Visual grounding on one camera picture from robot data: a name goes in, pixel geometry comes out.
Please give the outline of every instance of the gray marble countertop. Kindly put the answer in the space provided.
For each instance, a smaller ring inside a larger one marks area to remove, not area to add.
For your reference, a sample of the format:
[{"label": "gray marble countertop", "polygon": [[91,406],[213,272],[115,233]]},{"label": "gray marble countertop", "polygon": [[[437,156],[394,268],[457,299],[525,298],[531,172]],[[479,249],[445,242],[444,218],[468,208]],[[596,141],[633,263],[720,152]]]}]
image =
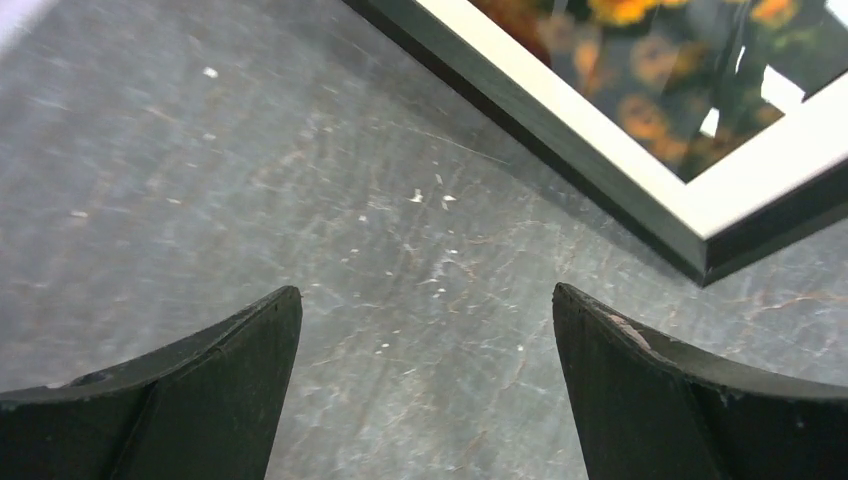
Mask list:
[{"label": "gray marble countertop", "polygon": [[338,0],[62,0],[0,60],[0,390],[294,284],[269,479],[586,478],[557,281],[848,384],[847,233],[701,290]]}]

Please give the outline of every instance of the black plastic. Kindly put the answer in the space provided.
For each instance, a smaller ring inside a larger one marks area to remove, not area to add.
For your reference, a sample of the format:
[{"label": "black plastic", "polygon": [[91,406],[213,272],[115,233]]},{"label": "black plastic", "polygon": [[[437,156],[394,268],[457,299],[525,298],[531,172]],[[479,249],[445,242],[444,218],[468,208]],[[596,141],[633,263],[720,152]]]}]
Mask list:
[{"label": "black plastic", "polygon": [[732,362],[569,285],[553,303],[591,480],[848,478],[848,388]]},{"label": "black plastic", "polygon": [[291,377],[301,295],[59,388],[0,394],[0,479],[261,480]]}]

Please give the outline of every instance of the table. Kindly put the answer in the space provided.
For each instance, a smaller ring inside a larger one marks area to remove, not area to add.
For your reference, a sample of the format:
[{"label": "table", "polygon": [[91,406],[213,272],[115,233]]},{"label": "table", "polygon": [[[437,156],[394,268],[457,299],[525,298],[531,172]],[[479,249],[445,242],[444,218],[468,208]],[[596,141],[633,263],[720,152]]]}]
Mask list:
[{"label": "table", "polygon": [[700,290],[340,0],[62,0],[0,65],[0,390],[294,284],[267,478],[586,478],[557,281],[848,384],[848,222]]}]

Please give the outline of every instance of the glass pane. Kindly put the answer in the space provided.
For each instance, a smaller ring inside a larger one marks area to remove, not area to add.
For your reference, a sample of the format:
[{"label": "glass pane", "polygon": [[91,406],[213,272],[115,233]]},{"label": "glass pane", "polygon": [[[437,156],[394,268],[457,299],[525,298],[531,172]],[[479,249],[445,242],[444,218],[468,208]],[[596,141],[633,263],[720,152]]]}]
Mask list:
[{"label": "glass pane", "polygon": [[685,182],[848,70],[848,0],[470,1]]}]

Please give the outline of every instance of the black frame side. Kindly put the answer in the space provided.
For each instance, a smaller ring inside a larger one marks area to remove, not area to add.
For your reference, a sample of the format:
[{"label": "black frame side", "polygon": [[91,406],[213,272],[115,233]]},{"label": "black frame side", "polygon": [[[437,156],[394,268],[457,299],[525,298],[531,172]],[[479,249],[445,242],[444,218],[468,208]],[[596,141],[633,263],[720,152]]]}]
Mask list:
[{"label": "black frame side", "polygon": [[415,0],[344,2],[701,286],[848,214],[843,161],[704,240]]}]

